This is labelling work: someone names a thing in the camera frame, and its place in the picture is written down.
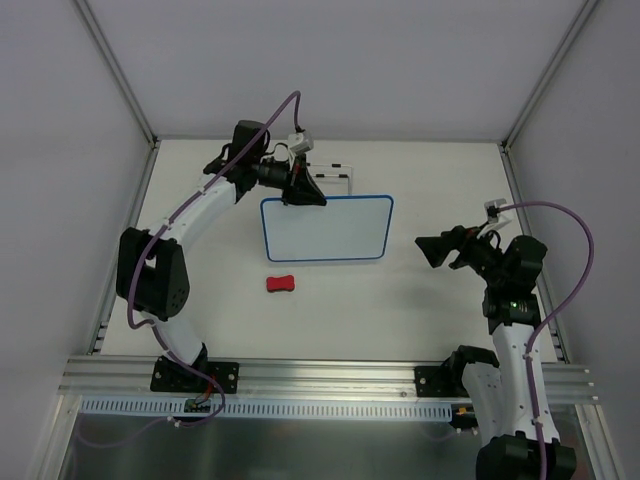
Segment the blue framed whiteboard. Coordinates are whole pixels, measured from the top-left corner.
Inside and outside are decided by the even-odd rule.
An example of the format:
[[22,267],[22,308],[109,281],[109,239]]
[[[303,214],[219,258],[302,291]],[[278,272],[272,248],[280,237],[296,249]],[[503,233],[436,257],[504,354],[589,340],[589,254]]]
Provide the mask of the blue framed whiteboard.
[[374,261],[386,253],[395,202],[387,194],[333,195],[324,206],[260,203],[267,259],[274,263]]

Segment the red whiteboard eraser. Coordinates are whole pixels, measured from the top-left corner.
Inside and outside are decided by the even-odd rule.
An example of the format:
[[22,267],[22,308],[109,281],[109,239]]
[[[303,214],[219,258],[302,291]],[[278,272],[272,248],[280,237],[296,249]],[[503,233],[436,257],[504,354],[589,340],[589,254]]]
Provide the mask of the red whiteboard eraser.
[[269,276],[265,282],[268,293],[293,292],[296,288],[293,275]]

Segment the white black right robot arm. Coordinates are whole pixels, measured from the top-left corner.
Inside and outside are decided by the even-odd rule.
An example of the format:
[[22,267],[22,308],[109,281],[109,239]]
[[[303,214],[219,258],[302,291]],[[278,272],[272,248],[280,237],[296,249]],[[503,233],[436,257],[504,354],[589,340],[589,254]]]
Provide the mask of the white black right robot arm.
[[502,249],[496,231],[461,225],[415,243],[431,267],[455,253],[450,268],[469,267],[485,283],[482,313],[493,349],[461,345],[427,381],[469,396],[482,439],[476,478],[572,478],[576,453],[562,445],[549,411],[534,336],[542,321],[533,290],[546,246],[519,235]]

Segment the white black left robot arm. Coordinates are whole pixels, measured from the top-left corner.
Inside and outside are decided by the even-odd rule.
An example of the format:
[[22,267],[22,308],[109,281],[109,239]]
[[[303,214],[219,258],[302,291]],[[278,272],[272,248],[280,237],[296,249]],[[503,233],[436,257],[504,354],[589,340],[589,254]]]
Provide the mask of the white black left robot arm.
[[186,254],[199,236],[255,186],[279,190],[286,206],[327,203],[308,171],[311,134],[295,128],[281,144],[283,160],[270,152],[270,140],[265,124],[239,121],[231,141],[204,167],[194,193],[151,226],[129,227],[120,236],[116,294],[127,304],[129,328],[150,329],[163,350],[155,366],[163,391],[218,388],[206,345],[183,314],[190,294]]

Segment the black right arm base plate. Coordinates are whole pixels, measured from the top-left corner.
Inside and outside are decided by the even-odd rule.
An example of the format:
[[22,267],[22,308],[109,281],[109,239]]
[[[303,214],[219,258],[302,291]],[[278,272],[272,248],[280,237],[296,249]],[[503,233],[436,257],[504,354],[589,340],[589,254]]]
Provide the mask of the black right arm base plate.
[[414,384],[418,398],[467,398],[461,374],[446,365],[416,366]]

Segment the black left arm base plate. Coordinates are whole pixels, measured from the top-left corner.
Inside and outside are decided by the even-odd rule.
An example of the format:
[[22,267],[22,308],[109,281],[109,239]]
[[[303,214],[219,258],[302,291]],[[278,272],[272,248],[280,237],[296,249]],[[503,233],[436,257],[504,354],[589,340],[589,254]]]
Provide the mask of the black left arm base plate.
[[[240,365],[237,362],[210,361],[204,362],[203,374],[212,377],[225,394],[237,392]],[[212,384],[199,375],[188,372],[183,367],[167,359],[159,357],[154,365],[150,390],[161,393],[203,393]]]

